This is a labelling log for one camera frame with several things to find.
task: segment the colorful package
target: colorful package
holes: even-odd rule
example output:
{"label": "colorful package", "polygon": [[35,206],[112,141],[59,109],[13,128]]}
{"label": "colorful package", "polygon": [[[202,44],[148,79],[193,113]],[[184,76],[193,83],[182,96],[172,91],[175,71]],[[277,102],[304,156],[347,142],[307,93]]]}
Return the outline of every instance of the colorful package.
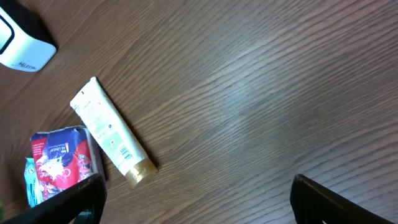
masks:
{"label": "colorful package", "polygon": [[103,174],[97,144],[84,126],[35,133],[30,141],[44,200],[96,172]]}
{"label": "colorful package", "polygon": [[35,162],[33,158],[26,158],[26,160],[24,176],[26,181],[27,200],[30,207],[33,208],[43,202],[43,195],[40,191],[39,180],[37,180]]}

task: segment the wood grain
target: wood grain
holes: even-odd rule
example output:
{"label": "wood grain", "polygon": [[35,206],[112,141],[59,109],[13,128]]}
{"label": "wood grain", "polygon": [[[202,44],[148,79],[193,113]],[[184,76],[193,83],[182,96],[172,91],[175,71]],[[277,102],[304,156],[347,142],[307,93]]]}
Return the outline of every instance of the wood grain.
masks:
{"label": "wood grain", "polygon": [[398,222],[398,2],[24,0],[60,48],[0,67],[0,200],[28,209],[30,136],[81,124],[96,76],[159,165],[132,189],[103,154],[102,223],[294,223],[303,173]]}

